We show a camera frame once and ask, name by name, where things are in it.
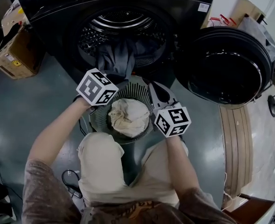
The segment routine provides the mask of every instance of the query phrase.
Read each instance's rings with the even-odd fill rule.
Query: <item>brown shirt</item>
[[[23,200],[24,224],[235,224],[217,208],[211,195],[200,189],[187,191],[179,209],[165,203],[139,201],[87,208],[81,215],[65,186],[54,177],[52,169],[38,160],[29,160],[26,164]]]

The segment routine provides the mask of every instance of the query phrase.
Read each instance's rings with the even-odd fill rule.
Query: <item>beige pants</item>
[[[87,205],[153,200],[175,206],[178,197],[172,187],[165,140],[149,148],[142,159],[142,172],[129,187],[124,182],[122,147],[111,135],[89,133],[79,146],[82,178],[79,187]]]

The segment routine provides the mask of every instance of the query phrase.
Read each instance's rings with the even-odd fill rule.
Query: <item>black appliance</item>
[[[157,45],[151,54],[135,57],[137,75],[169,87],[177,77],[196,95],[229,108],[252,100],[273,72],[265,50],[250,35],[231,28],[199,32],[212,0],[19,1],[47,51],[77,83],[95,66],[98,48],[119,37]]]

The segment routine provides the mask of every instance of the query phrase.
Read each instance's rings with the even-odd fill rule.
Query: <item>person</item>
[[[122,171],[122,147],[108,134],[88,134],[78,150],[79,187],[86,204],[81,214],[50,166],[89,108],[78,98],[36,138],[25,167],[23,223],[234,223],[200,189],[179,136],[147,150],[141,174],[128,187]]]

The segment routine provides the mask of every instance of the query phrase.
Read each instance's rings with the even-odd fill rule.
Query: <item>label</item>
[[[210,5],[209,4],[205,4],[205,3],[200,3],[199,4],[199,8],[198,8],[198,11],[199,12],[208,12],[208,9],[209,9]]]
[[[12,64],[15,65],[15,66],[20,66],[21,65],[20,61],[18,61],[18,60],[12,61]]]
[[[7,57],[7,59],[9,60],[9,61],[14,61],[15,59],[13,58],[13,56],[12,55],[10,55],[10,54],[5,54],[5,56]]]

